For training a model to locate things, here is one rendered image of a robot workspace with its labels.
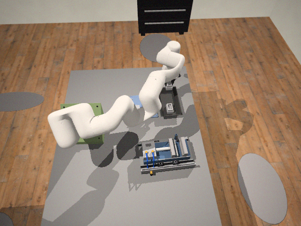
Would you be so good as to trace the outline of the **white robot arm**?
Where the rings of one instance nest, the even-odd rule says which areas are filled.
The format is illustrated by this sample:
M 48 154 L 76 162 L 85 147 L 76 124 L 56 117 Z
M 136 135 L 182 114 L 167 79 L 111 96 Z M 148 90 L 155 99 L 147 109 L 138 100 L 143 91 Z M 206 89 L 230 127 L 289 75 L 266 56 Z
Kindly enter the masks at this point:
M 159 64 L 170 70 L 153 71 L 148 76 L 140 93 L 139 100 L 143 107 L 137 109 L 129 96 L 117 98 L 111 109 L 95 116 L 87 103 L 73 105 L 48 115 L 48 122 L 56 142 L 61 148 L 71 148 L 80 137 L 89 139 L 114 131 L 123 120 L 126 126 L 135 127 L 161 110 L 159 95 L 165 83 L 175 79 L 181 72 L 185 57 L 180 54 L 180 43 L 170 41 L 157 54 Z

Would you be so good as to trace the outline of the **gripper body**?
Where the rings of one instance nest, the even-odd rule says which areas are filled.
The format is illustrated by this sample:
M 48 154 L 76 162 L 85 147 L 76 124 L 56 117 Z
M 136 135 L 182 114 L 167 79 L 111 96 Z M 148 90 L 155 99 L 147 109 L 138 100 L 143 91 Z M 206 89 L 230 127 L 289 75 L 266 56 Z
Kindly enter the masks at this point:
M 170 70 L 170 69 L 173 69 L 173 68 L 169 68 L 169 67 L 167 67 L 165 65 L 162 66 L 162 70 Z

